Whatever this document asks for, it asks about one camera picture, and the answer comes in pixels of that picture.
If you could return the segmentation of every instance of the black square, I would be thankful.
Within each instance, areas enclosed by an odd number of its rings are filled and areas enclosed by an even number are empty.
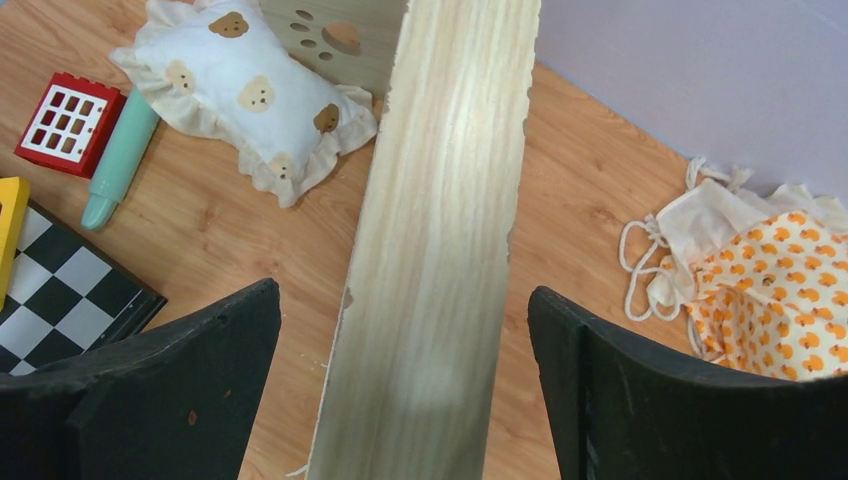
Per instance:
[[[6,295],[6,301],[3,302],[3,310],[0,310],[0,325],[3,325],[3,322],[15,313],[15,310],[20,306],[21,304],[16,302],[14,298]]]
[[[24,360],[35,368],[82,353],[82,347],[68,337],[51,330]]]
[[[119,313],[138,295],[141,287],[118,270],[110,270],[85,298],[110,316]]]
[[[50,277],[24,305],[55,327],[81,299],[82,295],[71,287]]]
[[[71,232],[54,224],[24,251],[50,273],[56,273],[81,246]]]
[[[21,363],[21,359],[14,353],[6,350],[0,345],[0,372],[9,373]]]

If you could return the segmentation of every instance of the teal marker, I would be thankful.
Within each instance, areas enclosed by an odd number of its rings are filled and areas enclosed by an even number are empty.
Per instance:
[[[130,188],[158,123],[159,115],[133,87],[88,185],[91,196],[82,214],[83,228],[99,230],[112,217]]]

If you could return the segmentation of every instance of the small pillow with bear print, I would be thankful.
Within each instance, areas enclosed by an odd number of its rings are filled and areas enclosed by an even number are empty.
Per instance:
[[[235,146],[239,171],[281,207],[377,134],[371,95],[291,58],[258,0],[149,0],[147,14],[110,59],[171,127]]]

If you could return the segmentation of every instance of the checkerboard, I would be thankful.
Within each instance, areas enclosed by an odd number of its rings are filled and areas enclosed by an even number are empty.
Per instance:
[[[0,311],[0,372],[26,375],[126,338],[165,301],[30,201]]]

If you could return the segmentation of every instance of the red toy block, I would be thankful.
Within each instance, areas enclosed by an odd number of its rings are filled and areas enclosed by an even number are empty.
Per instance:
[[[117,88],[56,73],[15,154],[37,165],[90,179],[126,101]]]

